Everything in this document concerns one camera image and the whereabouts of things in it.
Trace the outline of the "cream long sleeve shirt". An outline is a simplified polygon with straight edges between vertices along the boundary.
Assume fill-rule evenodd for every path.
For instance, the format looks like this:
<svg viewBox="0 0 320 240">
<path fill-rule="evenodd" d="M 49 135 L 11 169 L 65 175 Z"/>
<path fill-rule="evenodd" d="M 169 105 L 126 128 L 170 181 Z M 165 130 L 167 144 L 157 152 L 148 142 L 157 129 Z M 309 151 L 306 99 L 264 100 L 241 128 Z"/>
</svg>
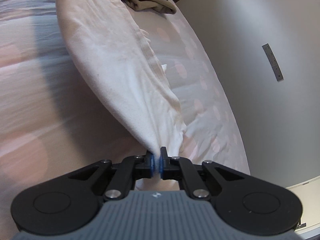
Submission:
<svg viewBox="0 0 320 240">
<path fill-rule="evenodd" d="M 155 160 L 155 175 L 139 190 L 166 189 L 161 147 L 183 151 L 186 125 L 180 102 L 150 43 L 121 0 L 55 0 L 69 55 L 107 110 Z"/>
</svg>

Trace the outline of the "cream door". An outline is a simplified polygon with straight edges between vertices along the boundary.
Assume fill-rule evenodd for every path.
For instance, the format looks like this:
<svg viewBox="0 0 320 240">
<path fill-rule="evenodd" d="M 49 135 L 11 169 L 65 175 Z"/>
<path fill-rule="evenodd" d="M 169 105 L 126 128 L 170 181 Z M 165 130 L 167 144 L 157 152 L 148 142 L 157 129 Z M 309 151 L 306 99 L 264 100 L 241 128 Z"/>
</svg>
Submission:
<svg viewBox="0 0 320 240">
<path fill-rule="evenodd" d="M 300 225 L 295 230 L 302 239 L 319 239 L 320 215 L 320 179 L 319 176 L 302 183 L 287 187 L 302 202 L 303 214 Z"/>
</svg>

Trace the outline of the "polka dot bed sheet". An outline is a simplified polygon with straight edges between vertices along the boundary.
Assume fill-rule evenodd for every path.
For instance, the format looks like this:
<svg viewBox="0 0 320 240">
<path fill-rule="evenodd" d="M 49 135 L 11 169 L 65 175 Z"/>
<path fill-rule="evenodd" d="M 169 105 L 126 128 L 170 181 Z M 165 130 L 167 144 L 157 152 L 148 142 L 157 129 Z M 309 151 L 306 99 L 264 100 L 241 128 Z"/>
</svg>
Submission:
<svg viewBox="0 0 320 240">
<path fill-rule="evenodd" d="M 131 11 L 151 41 L 187 131 L 183 156 L 249 173 L 242 138 L 217 74 L 187 19 Z M 145 153 L 107 111 L 72 63 L 55 0 L 1 0 L 1 239 L 17 227 L 10 214 L 24 189 L 101 159 Z"/>
</svg>

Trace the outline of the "beige folded garment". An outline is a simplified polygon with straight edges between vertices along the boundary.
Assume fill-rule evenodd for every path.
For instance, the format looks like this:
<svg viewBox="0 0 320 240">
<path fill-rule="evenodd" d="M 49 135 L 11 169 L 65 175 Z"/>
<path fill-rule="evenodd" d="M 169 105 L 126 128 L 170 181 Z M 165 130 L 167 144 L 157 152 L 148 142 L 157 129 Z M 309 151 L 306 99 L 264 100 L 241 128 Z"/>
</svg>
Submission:
<svg viewBox="0 0 320 240">
<path fill-rule="evenodd" d="M 142 11 L 153 9 L 161 14 L 176 14 L 177 8 L 174 3 L 167 0 L 123 0 L 131 9 Z"/>
</svg>

